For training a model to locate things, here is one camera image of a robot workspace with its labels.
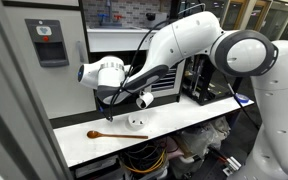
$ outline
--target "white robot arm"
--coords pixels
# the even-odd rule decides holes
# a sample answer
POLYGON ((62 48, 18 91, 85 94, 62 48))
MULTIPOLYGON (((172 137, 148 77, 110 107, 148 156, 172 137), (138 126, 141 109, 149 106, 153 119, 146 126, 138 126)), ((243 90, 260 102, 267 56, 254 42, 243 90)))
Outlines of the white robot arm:
POLYGON ((255 31, 224 32, 212 13, 201 12, 156 33, 145 65, 137 74, 125 77, 123 61, 107 56, 83 65, 78 80, 97 89, 105 104, 119 91, 115 102, 119 103, 194 54, 208 55, 227 75, 252 77, 263 125, 246 166, 229 178, 288 179, 288 41, 272 43, 255 31))

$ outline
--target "sticker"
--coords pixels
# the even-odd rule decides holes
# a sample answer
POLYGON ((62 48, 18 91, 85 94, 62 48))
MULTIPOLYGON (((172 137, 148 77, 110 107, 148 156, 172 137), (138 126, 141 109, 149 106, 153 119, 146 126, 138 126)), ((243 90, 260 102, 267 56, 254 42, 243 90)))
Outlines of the sticker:
POLYGON ((37 34, 41 36, 52 35, 52 30, 48 26, 36 26, 36 31, 37 31, 37 34))

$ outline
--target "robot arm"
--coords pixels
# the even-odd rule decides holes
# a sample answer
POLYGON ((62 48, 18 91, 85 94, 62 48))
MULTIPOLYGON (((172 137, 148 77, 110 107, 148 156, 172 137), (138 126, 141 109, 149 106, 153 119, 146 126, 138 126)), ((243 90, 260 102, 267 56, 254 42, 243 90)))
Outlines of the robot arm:
MULTIPOLYGON (((158 81, 169 68, 194 54, 209 55, 213 64, 226 74, 249 76, 258 75, 268 67, 273 59, 273 49, 263 35, 254 31, 224 32, 210 12, 186 17, 156 33, 144 67, 126 80, 115 103, 158 81)), ((97 89, 98 98, 110 104, 125 79, 124 63, 117 57, 107 56, 96 63, 83 65, 78 74, 80 83, 97 89)))

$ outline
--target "wire bundle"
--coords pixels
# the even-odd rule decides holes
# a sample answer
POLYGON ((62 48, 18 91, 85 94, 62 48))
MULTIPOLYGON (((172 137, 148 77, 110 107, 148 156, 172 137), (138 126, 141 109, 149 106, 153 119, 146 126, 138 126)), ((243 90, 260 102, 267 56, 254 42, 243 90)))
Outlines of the wire bundle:
POLYGON ((129 148, 119 158, 132 173, 143 175, 162 167, 167 159, 167 152, 159 143, 151 142, 129 148))

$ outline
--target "wooden spoon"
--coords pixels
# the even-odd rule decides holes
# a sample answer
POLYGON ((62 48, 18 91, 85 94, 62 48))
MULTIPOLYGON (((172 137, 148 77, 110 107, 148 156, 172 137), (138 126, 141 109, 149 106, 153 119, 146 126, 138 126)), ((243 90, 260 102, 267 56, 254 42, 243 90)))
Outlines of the wooden spoon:
POLYGON ((137 138, 137 139, 148 139, 148 136, 134 136, 134 135, 117 135, 117 134, 102 134, 97 131, 89 131, 87 137, 95 139, 98 137, 120 137, 120 138, 137 138))

